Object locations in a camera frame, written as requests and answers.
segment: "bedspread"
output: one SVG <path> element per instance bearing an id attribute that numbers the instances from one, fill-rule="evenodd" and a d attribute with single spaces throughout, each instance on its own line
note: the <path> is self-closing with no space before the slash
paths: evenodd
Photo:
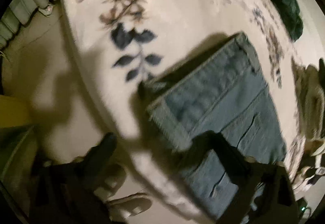
<path id="1" fill-rule="evenodd" d="M 63 0 L 73 51 L 87 89 L 107 125 L 118 133 L 136 170 L 185 216 L 201 210 L 173 180 L 150 142 L 138 96 L 140 82 L 172 71 L 243 31 L 269 85 L 293 179 L 303 154 L 291 58 L 295 49 L 270 0 Z"/>

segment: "white comforter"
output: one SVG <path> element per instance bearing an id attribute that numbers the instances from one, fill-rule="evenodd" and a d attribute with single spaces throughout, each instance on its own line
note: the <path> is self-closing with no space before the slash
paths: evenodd
<path id="1" fill-rule="evenodd" d="M 269 83 L 287 145 L 285 166 L 293 179 L 304 145 L 291 70 L 295 51 L 270 0 L 63 2 L 75 57 L 93 100 L 120 136 L 136 170 L 166 203 L 190 218 L 201 214 L 143 144 L 145 123 L 138 84 L 239 31 L 256 48 Z"/>

